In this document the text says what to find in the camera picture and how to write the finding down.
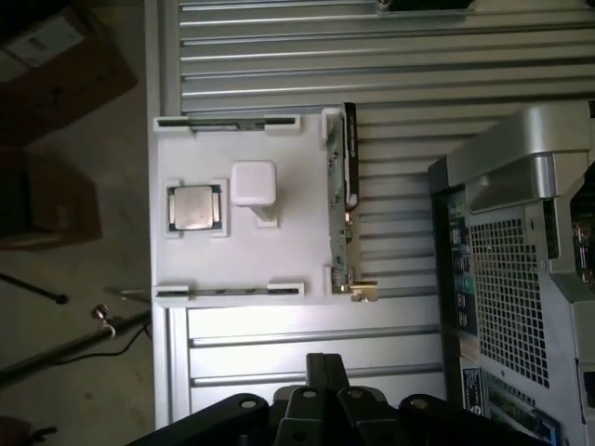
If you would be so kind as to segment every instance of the black cable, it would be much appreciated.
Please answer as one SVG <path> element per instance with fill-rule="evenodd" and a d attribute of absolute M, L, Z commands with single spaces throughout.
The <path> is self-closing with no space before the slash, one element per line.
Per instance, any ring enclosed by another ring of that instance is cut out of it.
<path fill-rule="evenodd" d="M 126 344 L 126 346 L 124 348 L 122 348 L 120 351 L 113 351 L 113 352 L 107 352 L 107 353 L 89 353 L 88 355 L 82 355 L 82 356 L 77 356 L 75 358 L 66 360 L 66 361 L 60 361 L 60 362 L 54 362 L 51 366 L 52 367 L 57 367 L 60 365 L 68 365 L 68 364 L 72 364 L 73 362 L 78 362 L 78 361 L 82 361 L 82 360 L 90 360 L 92 358 L 113 358 L 115 356 L 120 356 L 125 354 L 127 351 L 130 350 L 130 348 L 132 347 L 132 345 L 135 343 L 135 341 L 139 338 L 140 335 L 142 335 L 143 333 L 146 334 L 149 339 L 151 339 L 152 337 L 150 336 L 150 332 L 149 332 L 149 324 L 145 324 L 142 326 L 142 328 L 140 330 L 138 330 L 134 336 L 132 336 L 130 338 L 130 341 L 128 341 L 128 344 Z"/>

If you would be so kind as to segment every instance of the mesh grille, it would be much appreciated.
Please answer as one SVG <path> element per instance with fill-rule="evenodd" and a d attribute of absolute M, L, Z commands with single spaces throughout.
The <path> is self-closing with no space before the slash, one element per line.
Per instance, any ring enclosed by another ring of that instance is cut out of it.
<path fill-rule="evenodd" d="M 513 386 L 506 384 L 501 379 L 498 379 L 495 376 L 493 376 L 492 374 L 489 374 L 487 372 L 483 372 L 483 375 L 485 376 L 485 379 L 486 379 L 486 381 L 488 381 L 488 383 L 494 383 L 496 386 L 502 388 L 503 390 L 506 390 L 510 395 L 514 395 L 519 400 L 524 401 L 527 404 L 529 404 L 530 406 L 535 407 L 536 401 L 533 398 L 531 398 L 530 396 L 528 396 L 527 394 L 522 393 L 518 388 L 515 388 Z"/>
<path fill-rule="evenodd" d="M 522 221 L 471 228 L 482 354 L 549 387 L 536 248 Z"/>

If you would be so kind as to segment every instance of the cardboard box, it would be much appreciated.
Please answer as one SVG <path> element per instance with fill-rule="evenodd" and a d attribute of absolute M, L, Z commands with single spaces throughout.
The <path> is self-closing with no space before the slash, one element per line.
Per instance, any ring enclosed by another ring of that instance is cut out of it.
<path fill-rule="evenodd" d="M 0 151 L 0 250 L 39 251 L 100 238 L 93 182 L 55 158 Z"/>
<path fill-rule="evenodd" d="M 88 9 L 65 0 L 0 0 L 0 5 L 0 12 L 9 10 L 7 5 L 20 12 L 10 9 L 12 24 L 0 33 L 0 100 L 9 104 L 4 113 L 15 110 L 9 129 L 0 126 L 0 140 L 21 147 L 137 83 Z M 8 19 L 0 19 L 0 29 Z"/>

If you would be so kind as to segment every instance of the concrete floor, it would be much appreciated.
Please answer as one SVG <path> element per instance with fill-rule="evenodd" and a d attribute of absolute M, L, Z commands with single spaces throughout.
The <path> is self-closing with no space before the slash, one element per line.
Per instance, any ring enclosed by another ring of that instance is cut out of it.
<path fill-rule="evenodd" d="M 89 311 L 112 315 L 145 309 L 106 295 L 106 286 L 150 283 L 144 35 L 140 7 L 103 15 L 139 85 L 77 123 L 33 144 L 57 153 L 98 186 L 103 240 L 40 254 L 0 253 L 0 271 L 71 297 L 67 306 L 0 283 L 0 367 L 96 329 Z M 129 336 L 90 351 L 113 351 Z M 153 426 L 152 346 L 146 336 L 118 358 L 50 369 L 0 391 L 0 415 L 56 426 L 48 446 L 119 445 Z"/>

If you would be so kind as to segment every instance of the metal rod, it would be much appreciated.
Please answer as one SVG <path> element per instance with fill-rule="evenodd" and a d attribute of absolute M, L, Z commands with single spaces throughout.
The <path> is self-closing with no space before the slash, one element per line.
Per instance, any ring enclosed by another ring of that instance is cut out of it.
<path fill-rule="evenodd" d="M 112 327 L 115 329 L 116 337 L 123 335 L 132 328 L 143 325 L 151 320 L 151 312 L 143 311 L 126 319 L 111 321 Z M 81 351 L 92 348 L 101 342 L 112 339 L 112 332 L 107 329 L 102 329 L 93 334 L 87 334 L 79 337 L 67 344 L 53 348 L 40 355 L 33 356 L 27 360 L 17 362 L 0 370 L 0 390 L 5 387 L 12 386 L 18 382 L 43 372 L 45 369 L 51 367 L 59 361 L 74 356 Z"/>
<path fill-rule="evenodd" d="M 45 297 L 49 300 L 53 300 L 58 305 L 64 305 L 68 303 L 68 296 L 66 295 L 57 295 L 55 293 L 50 293 L 42 288 L 38 288 L 37 286 L 31 285 L 27 282 L 20 281 L 19 279 L 15 279 L 14 277 L 7 276 L 6 274 L 0 272 L 0 281 L 4 281 L 6 283 L 10 283 L 11 285 L 18 286 L 23 290 L 27 290 L 31 293 L 35 293 L 36 295 L 40 295 Z"/>

